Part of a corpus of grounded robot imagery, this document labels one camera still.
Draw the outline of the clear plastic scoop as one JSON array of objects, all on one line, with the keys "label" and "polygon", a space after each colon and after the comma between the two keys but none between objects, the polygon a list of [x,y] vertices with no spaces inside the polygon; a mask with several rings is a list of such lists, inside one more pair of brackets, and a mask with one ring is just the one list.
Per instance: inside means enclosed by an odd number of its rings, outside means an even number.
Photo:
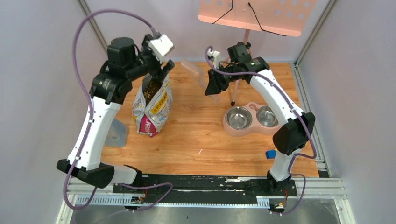
[{"label": "clear plastic scoop", "polygon": [[197,83],[198,87],[200,88],[201,95],[207,99],[211,99],[214,104],[218,104],[220,98],[218,95],[205,95],[206,88],[208,86],[208,82],[204,80],[204,73],[203,70],[197,66],[195,63],[183,59],[181,61],[181,66],[187,72],[190,77]]}]

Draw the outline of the pet food bag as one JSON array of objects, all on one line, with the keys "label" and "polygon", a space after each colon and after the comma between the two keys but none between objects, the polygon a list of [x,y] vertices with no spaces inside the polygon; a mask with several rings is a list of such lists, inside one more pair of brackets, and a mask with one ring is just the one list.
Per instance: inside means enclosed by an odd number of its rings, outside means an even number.
[{"label": "pet food bag", "polygon": [[149,87],[152,76],[147,74],[136,94],[132,116],[138,134],[153,137],[166,125],[173,100],[170,78],[167,75],[158,90]]}]

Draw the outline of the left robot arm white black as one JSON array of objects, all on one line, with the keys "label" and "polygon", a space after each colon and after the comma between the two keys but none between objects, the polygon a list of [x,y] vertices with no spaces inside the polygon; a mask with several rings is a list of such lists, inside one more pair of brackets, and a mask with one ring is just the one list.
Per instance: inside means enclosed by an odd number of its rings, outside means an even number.
[{"label": "left robot arm white black", "polygon": [[101,161],[101,153],[111,124],[121,108],[132,82],[150,74],[163,81],[174,68],[165,57],[173,50],[166,35],[147,34],[137,50],[133,39],[120,37],[107,48],[108,59],[93,79],[89,106],[76,145],[69,156],[57,162],[56,168],[97,188],[125,184],[132,193],[143,187],[141,171],[131,166],[113,166]]}]

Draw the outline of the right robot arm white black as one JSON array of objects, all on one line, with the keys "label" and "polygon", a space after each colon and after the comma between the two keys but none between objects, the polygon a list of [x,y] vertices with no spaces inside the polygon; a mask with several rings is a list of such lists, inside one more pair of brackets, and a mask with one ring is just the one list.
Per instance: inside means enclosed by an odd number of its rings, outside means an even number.
[{"label": "right robot arm white black", "polygon": [[205,49],[209,84],[205,95],[220,94],[227,90],[230,82],[245,80],[266,101],[278,120],[280,129],[273,135],[277,148],[274,163],[267,172],[267,190],[273,195],[284,191],[291,179],[290,170],[297,156],[311,135],[315,124],[312,112],[305,112],[287,95],[277,82],[269,64],[260,56],[252,57],[250,43],[238,42],[227,49],[230,64],[221,65],[220,52],[212,46]]}]

